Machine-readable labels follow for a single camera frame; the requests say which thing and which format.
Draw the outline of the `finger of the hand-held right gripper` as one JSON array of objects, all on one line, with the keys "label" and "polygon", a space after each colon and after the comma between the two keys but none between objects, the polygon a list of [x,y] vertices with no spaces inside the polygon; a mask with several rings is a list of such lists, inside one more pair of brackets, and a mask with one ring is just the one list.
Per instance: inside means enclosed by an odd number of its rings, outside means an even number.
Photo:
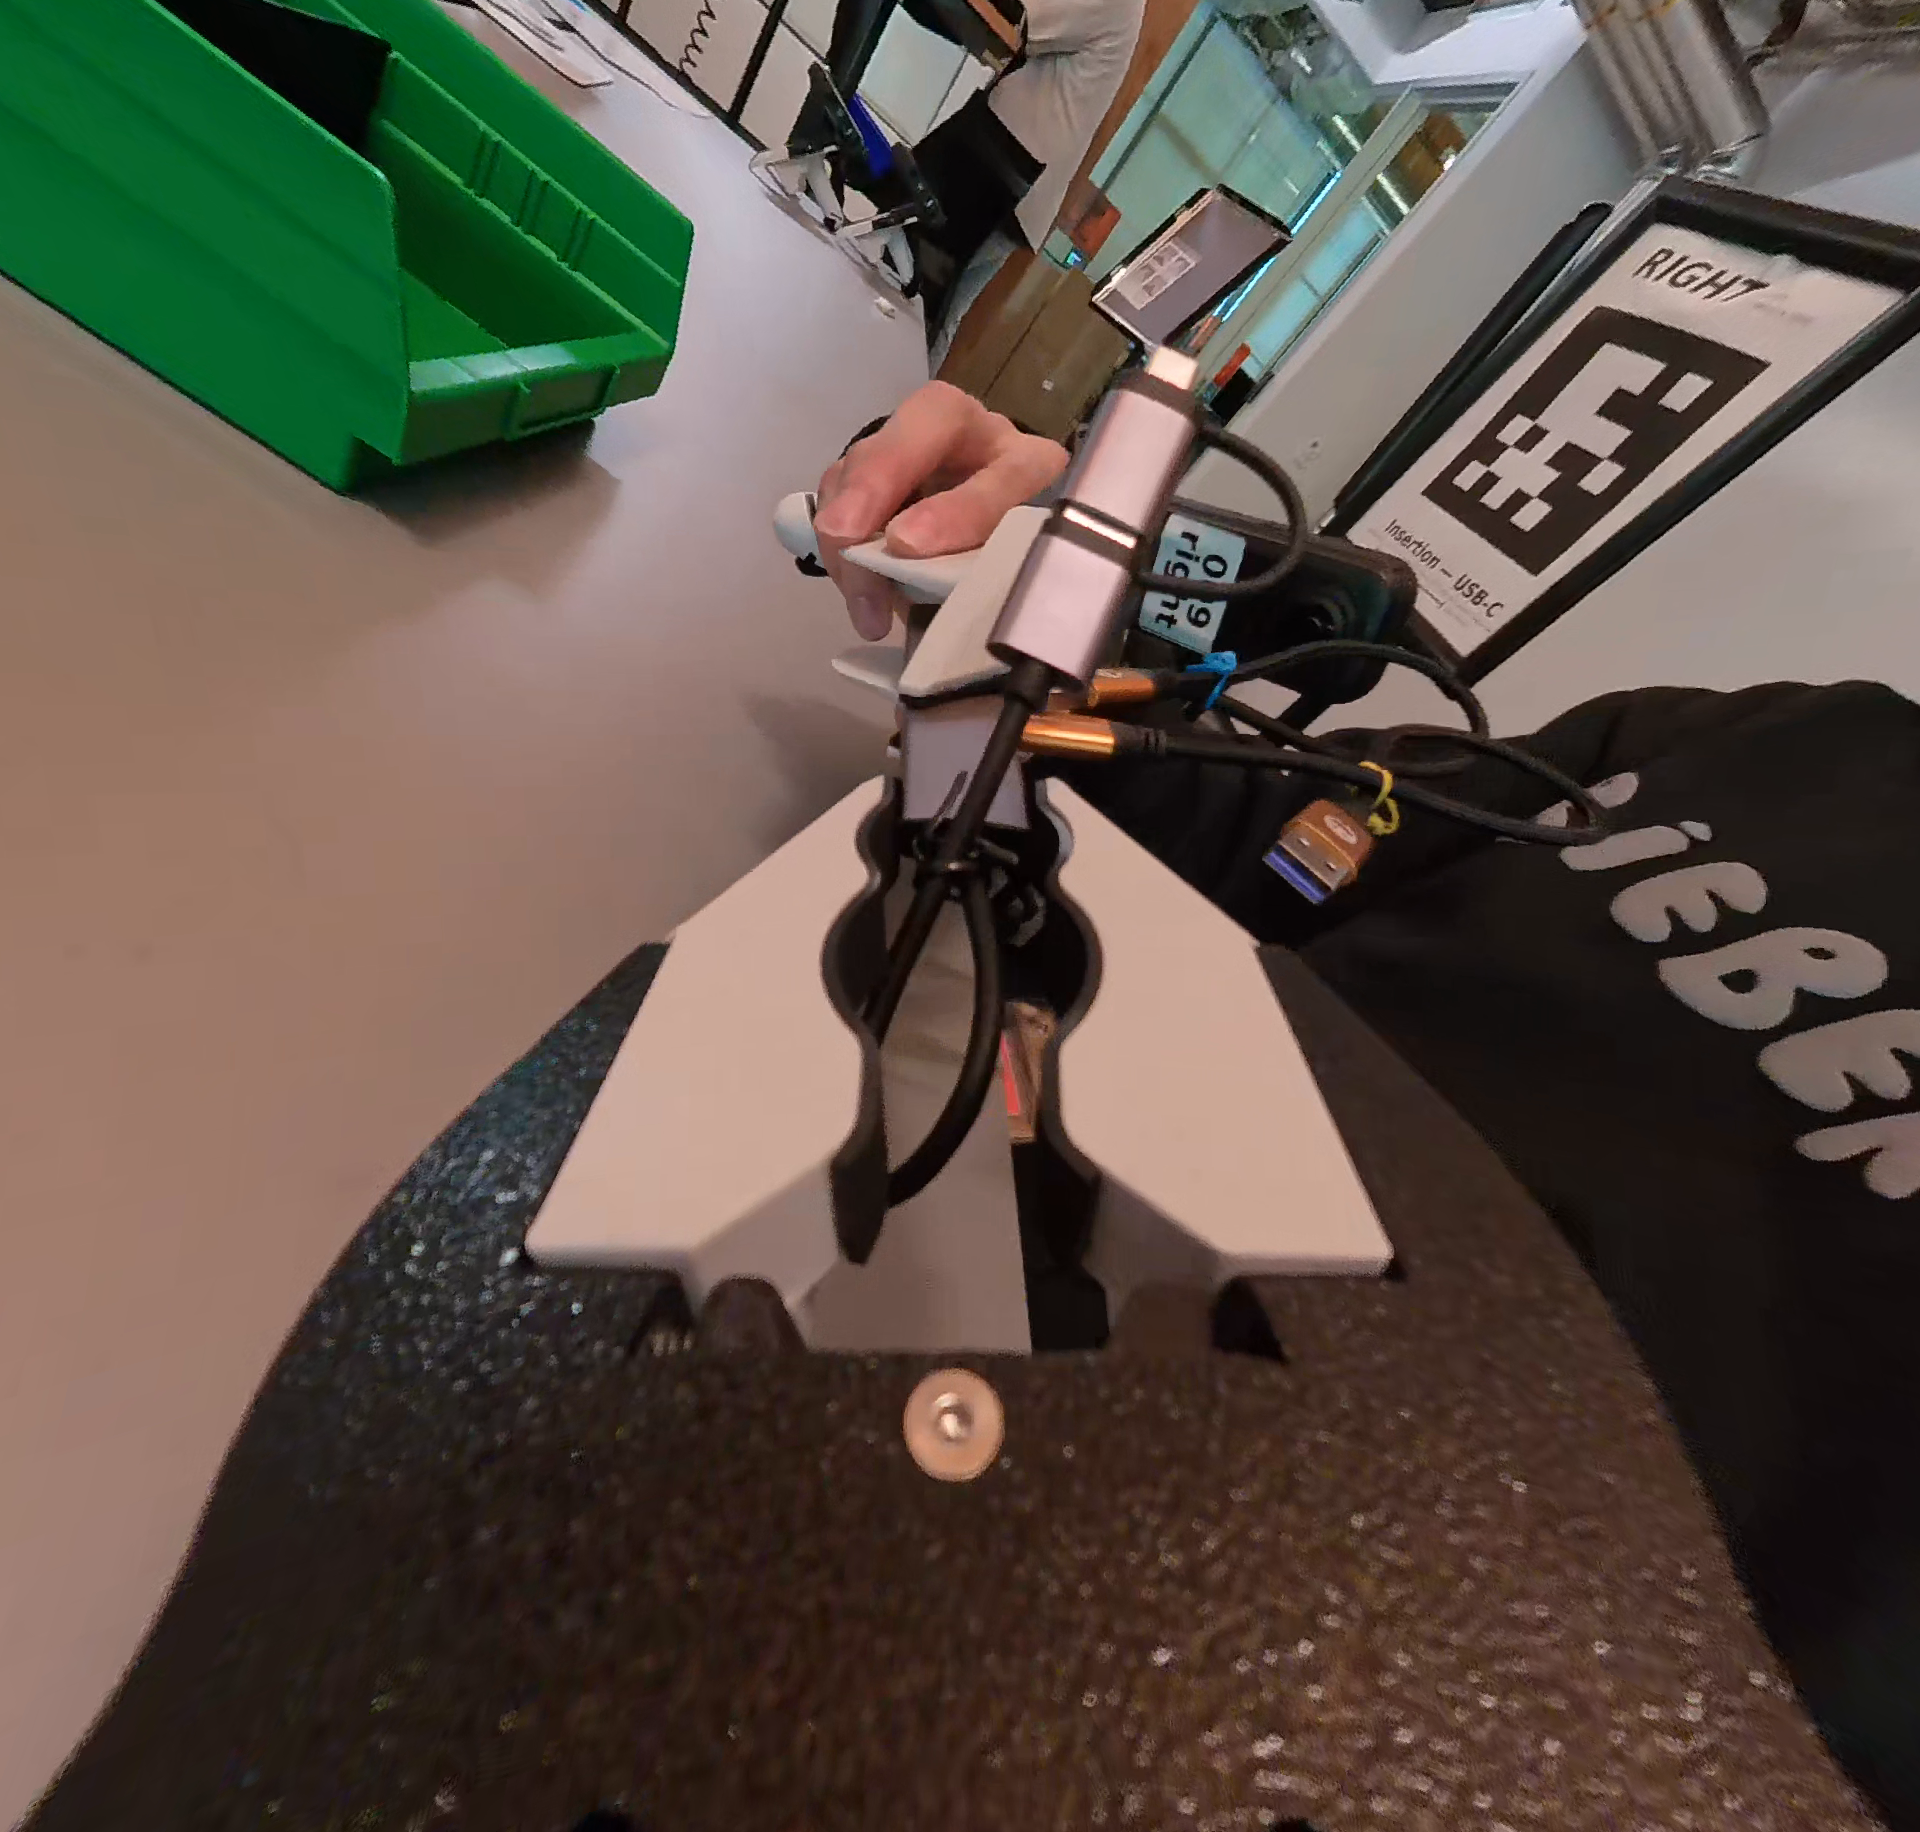
[{"label": "finger of the hand-held right gripper", "polygon": [[901,567],[905,599],[930,611],[902,661],[902,702],[988,691],[1005,676],[1005,661],[990,652],[990,631],[1044,523],[1044,509],[1011,509],[979,549]]}]

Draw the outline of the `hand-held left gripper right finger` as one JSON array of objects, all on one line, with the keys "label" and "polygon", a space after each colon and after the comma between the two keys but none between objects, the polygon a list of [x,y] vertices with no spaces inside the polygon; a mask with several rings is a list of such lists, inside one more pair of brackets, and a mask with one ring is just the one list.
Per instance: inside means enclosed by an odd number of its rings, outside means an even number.
[{"label": "hand-held left gripper right finger", "polygon": [[1380,1277],[1390,1239],[1255,939],[1075,790],[1045,812],[1088,948],[1052,1109],[1095,1180],[1085,1261],[1110,1316],[1150,1288]]}]

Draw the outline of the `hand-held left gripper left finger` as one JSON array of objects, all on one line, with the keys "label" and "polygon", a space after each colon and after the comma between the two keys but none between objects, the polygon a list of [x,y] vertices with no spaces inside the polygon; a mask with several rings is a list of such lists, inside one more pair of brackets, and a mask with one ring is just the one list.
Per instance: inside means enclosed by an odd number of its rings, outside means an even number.
[{"label": "hand-held left gripper left finger", "polygon": [[686,917],[525,1232],[543,1269],[802,1303],[889,1211],[876,1041],[897,786],[871,778]]}]

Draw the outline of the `gold plug cable yellow tie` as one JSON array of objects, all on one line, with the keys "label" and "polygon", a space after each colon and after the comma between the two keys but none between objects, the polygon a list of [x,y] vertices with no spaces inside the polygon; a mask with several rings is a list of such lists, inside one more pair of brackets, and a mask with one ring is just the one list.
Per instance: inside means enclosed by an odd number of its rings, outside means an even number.
[{"label": "gold plug cable yellow tie", "polygon": [[1282,825],[1260,861],[1310,905],[1346,894],[1380,839],[1402,831],[1407,812],[1429,815],[1473,831],[1523,845],[1579,848],[1598,842],[1607,815],[1597,800],[1541,758],[1505,742],[1468,735],[1471,756],[1508,765],[1542,780],[1566,808],[1560,825],[1479,808],[1453,790],[1410,780],[1403,769],[1376,758],[1348,758],[1328,749],[1228,740],[1222,735],[1166,732],[1087,714],[1030,715],[1023,748],[1044,760],[1172,760],[1235,765],[1267,775],[1308,778],[1322,795],[1306,802]]}]

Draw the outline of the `black hub cable grey plug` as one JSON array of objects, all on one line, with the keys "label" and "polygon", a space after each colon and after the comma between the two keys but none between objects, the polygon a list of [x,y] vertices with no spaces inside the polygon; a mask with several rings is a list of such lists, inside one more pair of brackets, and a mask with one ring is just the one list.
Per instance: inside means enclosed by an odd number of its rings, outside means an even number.
[{"label": "black hub cable grey plug", "polygon": [[1159,350],[1126,372],[1045,511],[1021,577],[990,631],[1005,676],[988,695],[1005,700],[973,785],[945,823],[912,835],[916,898],[887,953],[887,966],[857,1026],[881,1048],[897,1015],[920,956],[948,902],[958,902],[973,952],[973,1019],[965,1060],[924,1141],[889,1168],[891,1208],[922,1196],[971,1134],[994,1080],[1005,1015],[1002,972],[990,905],[985,815],[994,786],[1023,751],[1023,729],[1041,715],[1054,688],[1085,688],[1138,585],[1174,594],[1174,577],[1146,577],[1180,480],[1204,452],[1246,465],[1283,508],[1282,552],[1251,581],[1222,586],[1223,597],[1262,596],[1306,556],[1311,523],[1298,485],[1242,435],[1222,428],[1195,403],[1191,359]]}]

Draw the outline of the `gold plug cable blue tie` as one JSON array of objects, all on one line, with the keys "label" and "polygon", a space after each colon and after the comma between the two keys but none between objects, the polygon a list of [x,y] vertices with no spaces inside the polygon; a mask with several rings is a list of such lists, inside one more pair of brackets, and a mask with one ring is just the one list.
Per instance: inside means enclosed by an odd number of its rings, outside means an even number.
[{"label": "gold plug cable blue tie", "polygon": [[1482,702],[1448,661],[1403,645],[1351,639],[1310,640],[1253,660],[1215,652],[1188,667],[1100,668],[1095,682],[1080,690],[1077,705],[1085,711],[1113,711],[1120,705],[1174,697],[1211,711],[1222,706],[1225,695],[1241,682],[1271,676],[1288,684],[1294,674],[1308,674],[1308,684],[1320,688],[1357,685],[1353,691],[1326,697],[1326,705],[1342,705],[1372,691],[1389,668],[1425,676],[1466,715],[1471,735],[1491,737]]}]

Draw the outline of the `green plastic bin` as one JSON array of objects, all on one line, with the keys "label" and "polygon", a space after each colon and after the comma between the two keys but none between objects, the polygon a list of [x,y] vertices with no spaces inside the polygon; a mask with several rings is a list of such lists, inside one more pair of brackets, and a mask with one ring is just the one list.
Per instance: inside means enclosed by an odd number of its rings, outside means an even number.
[{"label": "green plastic bin", "polygon": [[154,0],[5,0],[5,274],[336,492],[660,389],[692,226],[433,0],[367,152]]}]

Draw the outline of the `person's right hand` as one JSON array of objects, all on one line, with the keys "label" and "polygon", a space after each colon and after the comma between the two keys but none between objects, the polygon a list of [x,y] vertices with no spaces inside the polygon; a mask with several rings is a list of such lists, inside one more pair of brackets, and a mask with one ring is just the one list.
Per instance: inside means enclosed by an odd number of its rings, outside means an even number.
[{"label": "person's right hand", "polygon": [[1010,509],[1054,491],[1067,465],[1058,441],[1024,433],[961,387],[942,380],[917,387],[817,489],[820,556],[860,639],[891,635],[897,596],[851,567],[847,549],[882,545],[905,562],[979,549]]}]

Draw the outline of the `cardboard box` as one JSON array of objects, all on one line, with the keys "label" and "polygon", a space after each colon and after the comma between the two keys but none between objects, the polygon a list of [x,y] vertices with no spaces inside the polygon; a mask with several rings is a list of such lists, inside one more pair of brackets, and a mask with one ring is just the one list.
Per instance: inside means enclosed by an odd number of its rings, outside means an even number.
[{"label": "cardboard box", "polygon": [[1092,307],[1085,269],[1018,255],[962,316],[935,377],[1069,444],[1132,356],[1133,342]]}]

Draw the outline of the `grey hanging card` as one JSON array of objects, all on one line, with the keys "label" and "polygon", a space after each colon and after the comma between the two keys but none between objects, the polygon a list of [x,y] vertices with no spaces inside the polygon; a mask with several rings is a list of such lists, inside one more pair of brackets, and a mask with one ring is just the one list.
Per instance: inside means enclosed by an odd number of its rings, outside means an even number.
[{"label": "grey hanging card", "polygon": [[1108,272],[1090,308],[1140,352],[1190,352],[1194,332],[1290,242],[1282,217],[1230,186],[1204,189]]}]

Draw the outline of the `silver ventilation ducts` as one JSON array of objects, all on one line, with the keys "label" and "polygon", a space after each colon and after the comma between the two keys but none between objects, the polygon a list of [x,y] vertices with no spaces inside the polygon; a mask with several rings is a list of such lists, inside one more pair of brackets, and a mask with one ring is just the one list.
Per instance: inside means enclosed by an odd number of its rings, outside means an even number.
[{"label": "silver ventilation ducts", "polygon": [[1645,170],[1740,178],[1767,113],[1721,0],[1568,0]]}]

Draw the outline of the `black bin divider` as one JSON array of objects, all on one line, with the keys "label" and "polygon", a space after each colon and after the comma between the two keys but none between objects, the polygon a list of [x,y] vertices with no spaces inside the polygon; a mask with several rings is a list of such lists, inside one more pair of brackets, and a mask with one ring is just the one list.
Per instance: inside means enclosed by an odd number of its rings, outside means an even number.
[{"label": "black bin divider", "polygon": [[392,46],[283,0],[154,0],[331,136],[367,152]]}]

